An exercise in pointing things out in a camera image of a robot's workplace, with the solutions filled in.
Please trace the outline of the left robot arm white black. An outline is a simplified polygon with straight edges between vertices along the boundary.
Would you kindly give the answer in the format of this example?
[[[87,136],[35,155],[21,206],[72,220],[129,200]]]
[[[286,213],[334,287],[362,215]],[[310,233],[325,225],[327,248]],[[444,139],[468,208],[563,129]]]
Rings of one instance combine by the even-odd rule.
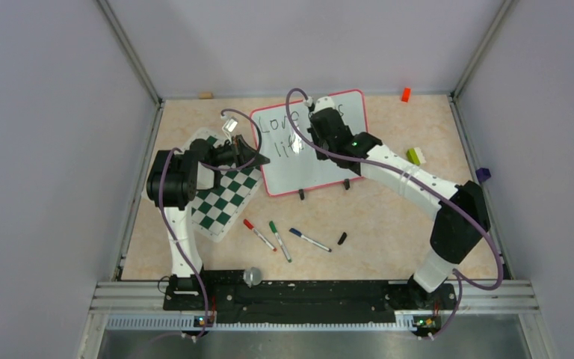
[[[267,156],[241,135],[220,141],[197,137],[185,150],[159,150],[145,192],[163,216],[176,279],[204,268],[196,233],[221,241],[258,189]]]

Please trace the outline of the black marker cap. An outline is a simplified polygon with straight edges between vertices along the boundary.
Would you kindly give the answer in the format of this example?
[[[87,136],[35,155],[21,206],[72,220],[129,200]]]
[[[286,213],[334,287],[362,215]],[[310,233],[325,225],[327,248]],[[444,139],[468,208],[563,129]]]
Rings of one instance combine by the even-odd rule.
[[[348,234],[347,234],[346,232],[343,232],[343,233],[341,234],[341,236],[340,236],[338,242],[337,242],[337,245],[342,245],[342,244],[345,242],[345,240],[346,240],[347,237],[348,237]]]

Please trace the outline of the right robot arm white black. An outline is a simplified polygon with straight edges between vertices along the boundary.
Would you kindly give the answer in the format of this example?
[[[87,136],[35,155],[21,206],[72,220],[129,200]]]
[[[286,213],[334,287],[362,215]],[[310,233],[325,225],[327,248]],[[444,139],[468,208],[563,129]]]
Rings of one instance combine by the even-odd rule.
[[[320,160],[392,189],[422,209],[433,220],[430,250],[409,280],[408,297],[418,308],[428,308],[439,297],[438,287],[466,258],[490,229],[481,187],[441,179],[401,158],[379,138],[352,133],[333,106],[309,107],[307,129]]]

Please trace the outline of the pink framed whiteboard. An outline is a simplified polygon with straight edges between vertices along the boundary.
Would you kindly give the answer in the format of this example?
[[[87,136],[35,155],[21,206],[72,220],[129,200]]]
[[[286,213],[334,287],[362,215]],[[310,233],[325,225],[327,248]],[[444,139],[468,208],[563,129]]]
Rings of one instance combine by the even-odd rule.
[[[353,89],[328,95],[343,121],[352,133],[368,131],[365,97],[361,90]],[[303,104],[300,93],[294,93],[290,100],[291,116],[299,130],[312,141],[307,132],[309,111]],[[317,159],[315,150],[308,146],[294,132],[288,121],[283,102],[251,112],[250,117],[261,130],[261,154],[270,163],[261,166],[265,188],[272,196],[291,194],[299,190],[310,190],[342,183],[346,179],[359,178],[348,169],[341,169],[330,160]]]

